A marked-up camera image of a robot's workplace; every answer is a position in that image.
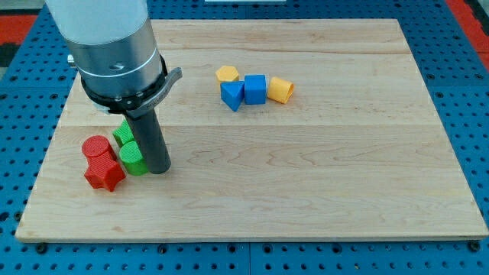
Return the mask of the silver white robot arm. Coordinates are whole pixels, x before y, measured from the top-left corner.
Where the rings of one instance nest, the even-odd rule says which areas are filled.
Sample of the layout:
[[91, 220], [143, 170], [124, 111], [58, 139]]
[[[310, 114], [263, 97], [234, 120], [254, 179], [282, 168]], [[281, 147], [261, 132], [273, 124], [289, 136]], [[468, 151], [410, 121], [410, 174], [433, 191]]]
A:
[[133, 96], [162, 74], [145, 0], [46, 0], [46, 5], [92, 92]]

